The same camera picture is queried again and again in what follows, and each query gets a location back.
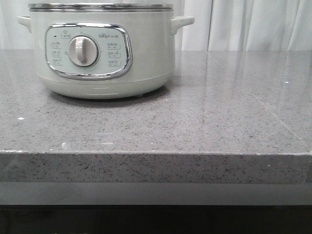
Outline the pale green electric cooking pot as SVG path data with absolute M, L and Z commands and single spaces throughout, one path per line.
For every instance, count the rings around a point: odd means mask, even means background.
M 37 75 L 52 91 L 85 99 L 162 87 L 175 69 L 175 34 L 195 21 L 173 11 L 29 12 L 18 22 L 33 35 Z

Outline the glass pot lid with knob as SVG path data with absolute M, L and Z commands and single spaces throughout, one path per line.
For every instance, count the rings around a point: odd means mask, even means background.
M 54 11 L 118 11 L 118 12 L 166 12 L 173 11 L 172 4 L 143 4 L 143 3 L 30 3 L 31 12 Z

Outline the white curtain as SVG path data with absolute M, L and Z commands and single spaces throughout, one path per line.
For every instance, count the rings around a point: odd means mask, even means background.
M 312 51 L 311 0 L 1 0 L 0 49 L 33 49 L 17 21 L 30 3 L 173 4 L 174 16 L 193 16 L 179 29 L 178 51 Z

